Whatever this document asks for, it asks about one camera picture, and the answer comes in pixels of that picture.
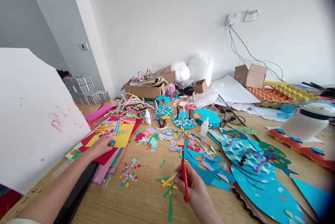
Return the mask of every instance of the hand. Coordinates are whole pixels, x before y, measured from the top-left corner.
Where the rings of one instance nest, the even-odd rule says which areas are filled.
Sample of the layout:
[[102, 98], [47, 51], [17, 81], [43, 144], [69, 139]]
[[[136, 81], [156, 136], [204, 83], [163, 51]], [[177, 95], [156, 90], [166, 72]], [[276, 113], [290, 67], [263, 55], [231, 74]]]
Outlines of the hand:
[[[214, 208], [213, 202], [208, 194], [206, 185], [202, 178], [192, 169], [190, 164], [186, 165], [188, 183], [188, 202], [201, 224], [223, 224], [221, 217]], [[181, 165], [176, 168], [177, 175], [174, 184], [185, 196], [185, 183], [181, 173]]]
[[92, 144], [92, 146], [83, 154], [86, 153], [87, 155], [90, 155], [91, 159], [94, 160], [113, 149], [113, 147], [108, 146], [108, 143], [111, 141], [113, 141], [113, 137], [102, 137], [96, 140], [94, 144]]

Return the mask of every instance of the sleeve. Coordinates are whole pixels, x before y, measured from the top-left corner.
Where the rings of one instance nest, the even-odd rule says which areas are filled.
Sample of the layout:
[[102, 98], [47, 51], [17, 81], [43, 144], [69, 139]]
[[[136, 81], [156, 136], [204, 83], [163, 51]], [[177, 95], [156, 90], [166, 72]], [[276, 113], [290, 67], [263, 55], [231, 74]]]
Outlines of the sleeve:
[[17, 218], [17, 219], [8, 221], [6, 224], [40, 224], [40, 223], [30, 220], [30, 219]]

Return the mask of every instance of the red scissors handle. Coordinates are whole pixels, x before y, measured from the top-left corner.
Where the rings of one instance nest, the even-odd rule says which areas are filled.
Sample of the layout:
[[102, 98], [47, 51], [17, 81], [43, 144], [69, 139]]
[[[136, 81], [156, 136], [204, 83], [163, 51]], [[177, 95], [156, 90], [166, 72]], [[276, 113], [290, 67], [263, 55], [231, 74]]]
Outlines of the red scissors handle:
[[185, 196], [184, 196], [184, 201], [188, 203], [188, 184], [187, 184], [187, 174], [186, 174], [186, 165], [181, 162], [181, 172], [183, 175], [183, 181], [185, 183]]

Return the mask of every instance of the white plastic bag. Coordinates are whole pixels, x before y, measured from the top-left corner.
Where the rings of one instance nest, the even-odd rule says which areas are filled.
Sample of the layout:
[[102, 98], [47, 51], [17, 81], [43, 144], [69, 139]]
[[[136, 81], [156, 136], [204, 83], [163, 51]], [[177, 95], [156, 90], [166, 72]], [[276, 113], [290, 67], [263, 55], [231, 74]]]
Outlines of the white plastic bag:
[[218, 82], [210, 86], [207, 90], [205, 90], [201, 94], [195, 94], [195, 105], [197, 109], [201, 109], [206, 105], [210, 105], [215, 102], [217, 97], [219, 96], [219, 92], [223, 89], [223, 83]]
[[190, 79], [200, 81], [206, 79], [206, 84], [209, 87], [212, 80], [212, 73], [214, 67], [214, 60], [212, 56], [194, 55], [188, 62], [190, 71]]
[[183, 83], [189, 79], [189, 69], [185, 62], [175, 62], [171, 66], [171, 71], [176, 72], [176, 82]]

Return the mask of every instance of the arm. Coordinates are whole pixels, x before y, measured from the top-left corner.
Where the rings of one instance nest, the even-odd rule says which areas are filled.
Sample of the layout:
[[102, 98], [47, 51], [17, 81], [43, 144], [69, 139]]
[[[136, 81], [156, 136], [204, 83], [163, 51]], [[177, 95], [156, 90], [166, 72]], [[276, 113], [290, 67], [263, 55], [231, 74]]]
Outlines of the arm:
[[111, 137], [97, 140], [24, 208], [17, 218], [52, 224], [86, 167], [92, 160], [112, 149], [107, 146], [111, 140], [113, 140]]
[[[185, 183], [182, 180], [183, 175], [181, 173], [181, 165], [177, 167], [176, 171], [178, 173], [174, 178], [174, 184], [185, 196]], [[188, 202], [197, 219], [201, 224], [224, 224], [213, 205], [202, 178], [189, 164], [186, 164], [186, 173], [188, 183]]]

